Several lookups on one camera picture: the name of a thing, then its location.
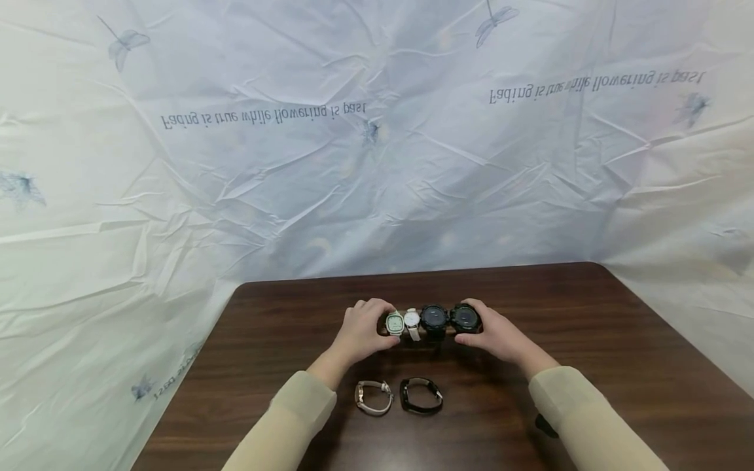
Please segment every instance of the watch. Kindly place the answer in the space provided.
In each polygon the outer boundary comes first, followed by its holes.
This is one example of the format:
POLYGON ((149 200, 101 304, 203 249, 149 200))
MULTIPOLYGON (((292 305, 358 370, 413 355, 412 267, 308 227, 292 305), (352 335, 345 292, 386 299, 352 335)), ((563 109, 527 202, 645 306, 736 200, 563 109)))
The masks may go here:
POLYGON ((450 311, 450 325, 458 334, 476 334, 482 326, 482 320, 469 304, 457 304, 450 311))
POLYGON ((427 340, 438 342, 445 339, 448 313, 438 304, 430 304, 421 309, 421 326, 427 332, 427 340))
POLYGON ((443 408, 443 395, 440 393, 440 388, 427 378, 408 378, 400 382, 400 404, 403 406, 404 411, 420 415, 432 415, 436 414, 443 408), (421 407, 412 404, 411 401, 409 401, 409 387, 411 386, 426 386, 427 389, 434 394, 435 399, 437 399, 437 405, 432 407, 421 407))
POLYGON ((354 391, 354 399, 356 399, 356 407, 364 411, 366 414, 372 415, 373 417, 381 417, 382 415, 387 414, 388 411, 390 410, 390 407, 393 405, 393 392, 390 391, 390 387, 384 381, 381 383, 378 383, 377 381, 359 381, 358 383, 356 383, 356 390, 354 391), (364 387, 365 386, 377 387, 383 393, 386 393, 388 395, 388 405, 386 405, 384 408, 381 408, 381 409, 374 409, 364 404, 364 387))
POLYGON ((403 315, 403 323, 406 324, 406 328, 409 330, 409 334, 411 335, 411 340, 414 342, 418 342, 421 340, 421 337, 419 336, 419 323, 421 322, 421 317, 419 317, 419 313, 416 312, 416 309, 413 307, 406 311, 406 313, 403 315))
POLYGON ((403 334, 403 316, 398 311, 389 313, 385 319, 385 327, 388 328, 388 334, 400 337, 403 334))

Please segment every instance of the black smartwatch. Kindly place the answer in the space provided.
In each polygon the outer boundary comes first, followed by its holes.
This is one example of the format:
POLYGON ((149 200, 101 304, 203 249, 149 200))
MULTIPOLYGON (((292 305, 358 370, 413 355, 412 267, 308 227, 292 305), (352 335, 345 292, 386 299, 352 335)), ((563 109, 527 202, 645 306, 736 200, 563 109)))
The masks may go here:
POLYGON ((408 378, 400 382, 400 405, 403 406, 403 410, 407 412, 413 412, 420 415, 432 415, 436 414, 443 408, 443 395, 440 393, 440 388, 435 383, 427 378, 408 378), (421 407, 414 405, 409 401, 409 387, 411 386, 426 386, 431 393, 434 394, 437 399, 437 405, 432 407, 421 407))
POLYGON ((427 332, 427 340, 441 342, 445 339, 445 329, 448 325, 448 313, 439 304, 424 306, 419 314, 421 326, 427 332))
POLYGON ((450 311, 450 325, 458 334, 476 334, 482 327, 482 320, 469 304, 457 304, 450 311))

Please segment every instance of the plastic sheet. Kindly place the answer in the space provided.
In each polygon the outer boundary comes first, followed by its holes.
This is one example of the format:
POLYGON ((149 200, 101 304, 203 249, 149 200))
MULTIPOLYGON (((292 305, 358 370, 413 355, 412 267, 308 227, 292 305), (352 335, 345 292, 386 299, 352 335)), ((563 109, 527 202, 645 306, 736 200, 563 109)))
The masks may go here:
POLYGON ((6 4, 4 469, 130 469, 254 280, 602 261, 754 393, 746 2, 6 4))

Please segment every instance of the white watch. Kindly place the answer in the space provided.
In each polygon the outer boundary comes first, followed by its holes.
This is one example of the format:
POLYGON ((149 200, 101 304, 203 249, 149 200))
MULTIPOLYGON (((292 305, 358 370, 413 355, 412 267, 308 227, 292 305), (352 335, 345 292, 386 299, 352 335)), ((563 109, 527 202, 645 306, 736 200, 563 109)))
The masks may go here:
POLYGON ((403 316, 398 311, 388 314, 385 319, 385 327, 388 328, 388 334, 400 337, 403 334, 403 316))
POLYGON ((418 342, 421 340, 421 336, 419 335, 419 321, 421 319, 419 318, 419 313, 416 312, 416 309, 413 307, 406 311, 406 314, 403 315, 403 323, 406 324, 406 328, 409 330, 409 334, 411 335, 411 340, 414 342, 418 342))
POLYGON ((390 410, 390 407, 393 405, 393 391, 390 390, 390 387, 384 381, 381 383, 378 383, 377 381, 359 381, 358 383, 356 383, 356 390, 354 391, 354 399, 356 399, 356 407, 358 407, 359 409, 361 409, 368 415, 371 415, 373 417, 381 417, 387 414, 388 411, 390 410), (364 387, 365 386, 377 387, 383 393, 386 393, 388 395, 388 405, 386 405, 384 408, 381 408, 381 409, 374 409, 364 404, 364 387))

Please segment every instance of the table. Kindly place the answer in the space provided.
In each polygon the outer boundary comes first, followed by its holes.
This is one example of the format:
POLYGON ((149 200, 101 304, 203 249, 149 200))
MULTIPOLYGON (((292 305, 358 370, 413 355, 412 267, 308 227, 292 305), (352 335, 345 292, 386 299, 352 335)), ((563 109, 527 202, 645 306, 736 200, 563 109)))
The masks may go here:
MULTIPOLYGON (((482 299, 580 369, 671 470, 754 469, 754 400, 605 268, 586 262, 245 284, 133 469, 221 469, 278 388, 329 346, 345 308, 371 297, 401 310, 482 299)), ((300 469, 574 469, 559 440, 534 427, 521 373, 452 340, 439 350, 401 345, 376 354, 349 371, 338 396, 300 469), (357 381, 397 390, 411 376, 440 386, 439 414, 395 404, 374 418, 356 409, 357 381)))

